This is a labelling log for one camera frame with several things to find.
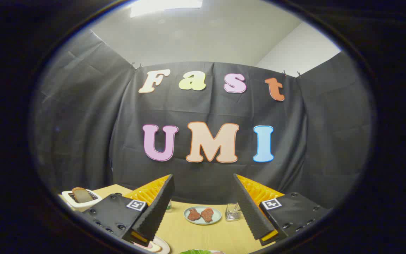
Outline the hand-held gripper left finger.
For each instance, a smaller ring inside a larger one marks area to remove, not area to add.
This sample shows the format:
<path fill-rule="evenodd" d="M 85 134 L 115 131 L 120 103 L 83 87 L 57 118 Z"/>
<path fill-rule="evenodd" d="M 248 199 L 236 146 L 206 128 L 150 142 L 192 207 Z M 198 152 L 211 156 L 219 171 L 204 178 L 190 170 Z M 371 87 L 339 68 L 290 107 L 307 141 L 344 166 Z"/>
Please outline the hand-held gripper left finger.
<path fill-rule="evenodd" d="M 74 214 L 101 234 L 148 246 L 163 221 L 174 190 L 174 176 L 165 175 L 129 192 L 112 192 Z"/>

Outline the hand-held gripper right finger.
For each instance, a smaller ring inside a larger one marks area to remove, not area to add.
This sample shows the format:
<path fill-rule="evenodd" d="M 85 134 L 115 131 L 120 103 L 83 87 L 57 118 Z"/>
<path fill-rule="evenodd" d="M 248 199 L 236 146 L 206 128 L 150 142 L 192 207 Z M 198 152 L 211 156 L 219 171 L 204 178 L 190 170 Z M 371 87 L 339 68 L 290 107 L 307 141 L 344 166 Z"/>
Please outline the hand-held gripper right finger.
<path fill-rule="evenodd" d="M 237 203 L 262 246 L 303 232 L 329 212 L 298 192 L 283 194 L 247 177 L 233 177 Z"/>

